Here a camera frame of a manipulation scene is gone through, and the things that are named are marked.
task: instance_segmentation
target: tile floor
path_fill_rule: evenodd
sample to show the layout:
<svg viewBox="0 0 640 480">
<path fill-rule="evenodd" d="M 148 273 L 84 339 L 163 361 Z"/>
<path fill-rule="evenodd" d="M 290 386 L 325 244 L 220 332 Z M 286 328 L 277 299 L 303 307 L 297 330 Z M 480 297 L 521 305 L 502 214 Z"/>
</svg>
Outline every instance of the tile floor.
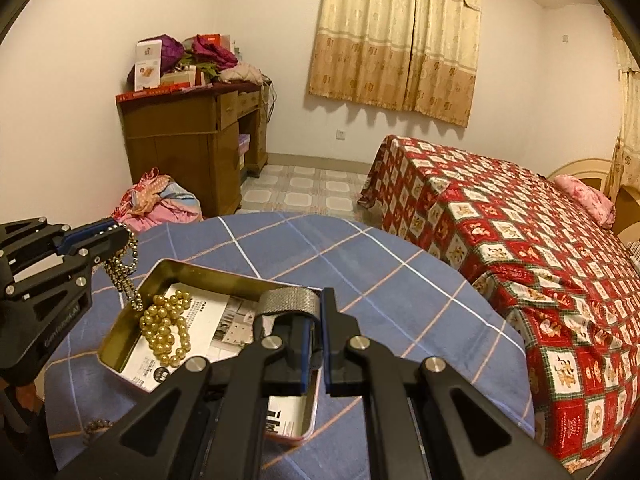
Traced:
<svg viewBox="0 0 640 480">
<path fill-rule="evenodd" d="M 238 213 L 294 211 L 380 225 L 380 212 L 358 205 L 367 175 L 300 166 L 266 165 L 260 178 L 242 184 Z"/>
</svg>

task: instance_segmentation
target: pink pillow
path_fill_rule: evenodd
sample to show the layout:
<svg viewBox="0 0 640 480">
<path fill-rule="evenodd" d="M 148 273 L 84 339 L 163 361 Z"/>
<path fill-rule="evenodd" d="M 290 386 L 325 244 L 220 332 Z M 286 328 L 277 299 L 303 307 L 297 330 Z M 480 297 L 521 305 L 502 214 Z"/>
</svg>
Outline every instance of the pink pillow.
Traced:
<svg viewBox="0 0 640 480">
<path fill-rule="evenodd" d="M 556 176 L 554 184 L 580 204 L 596 224 L 603 229 L 611 229 L 616 221 L 616 208 L 601 192 L 571 175 Z"/>
</svg>

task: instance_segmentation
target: desk cabinet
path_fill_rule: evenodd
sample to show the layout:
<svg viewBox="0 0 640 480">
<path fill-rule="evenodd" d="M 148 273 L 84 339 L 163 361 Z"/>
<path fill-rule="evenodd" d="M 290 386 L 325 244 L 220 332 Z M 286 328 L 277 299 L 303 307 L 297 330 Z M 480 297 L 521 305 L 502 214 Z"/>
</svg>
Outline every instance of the desk cabinet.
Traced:
<svg viewBox="0 0 640 480">
<path fill-rule="evenodd" d="M 252 173 L 266 162 L 261 90 L 249 85 L 252 91 L 238 93 L 231 89 L 247 84 L 220 85 L 118 104 L 133 182 L 158 168 L 200 200 L 206 217 L 232 214 L 240 205 L 241 130 L 251 135 L 250 151 L 254 145 Z"/>
</svg>

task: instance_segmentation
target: blue fabric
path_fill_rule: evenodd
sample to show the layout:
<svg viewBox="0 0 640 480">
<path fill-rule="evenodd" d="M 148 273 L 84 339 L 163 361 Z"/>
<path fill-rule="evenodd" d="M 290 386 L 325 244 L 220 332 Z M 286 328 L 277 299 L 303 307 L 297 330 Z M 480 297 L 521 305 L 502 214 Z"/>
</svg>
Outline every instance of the blue fabric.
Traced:
<svg viewBox="0 0 640 480">
<path fill-rule="evenodd" d="M 400 238 L 339 218 L 273 212 L 164 224 L 140 235 L 139 251 L 136 284 L 156 261 L 176 258 L 280 282 L 332 286 L 338 308 L 358 319 L 363 334 L 415 361 L 444 357 L 533 435 L 518 333 L 458 272 Z M 117 420 L 144 395 L 96 357 L 122 307 L 102 269 L 94 275 L 92 296 L 94 306 L 56 350 L 45 374 L 47 424 L 59 467 L 84 449 L 85 425 L 96 418 Z M 296 449 L 268 440 L 261 477 L 368 478 L 360 400 L 331 399 L 321 381 L 311 439 Z"/>
</svg>

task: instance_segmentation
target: wooden headboard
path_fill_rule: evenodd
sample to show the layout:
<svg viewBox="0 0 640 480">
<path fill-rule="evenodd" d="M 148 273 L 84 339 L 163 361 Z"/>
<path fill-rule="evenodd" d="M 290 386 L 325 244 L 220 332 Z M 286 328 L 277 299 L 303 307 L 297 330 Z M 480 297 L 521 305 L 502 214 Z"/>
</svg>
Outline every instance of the wooden headboard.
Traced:
<svg viewBox="0 0 640 480">
<path fill-rule="evenodd" d="M 552 179 L 559 174 L 570 174 L 600 191 L 609 173 L 610 160 L 604 158 L 582 158 L 565 164 L 548 176 Z M 612 231 L 623 244 L 640 239 L 640 194 L 633 189 L 623 187 L 616 198 L 616 222 Z"/>
</svg>

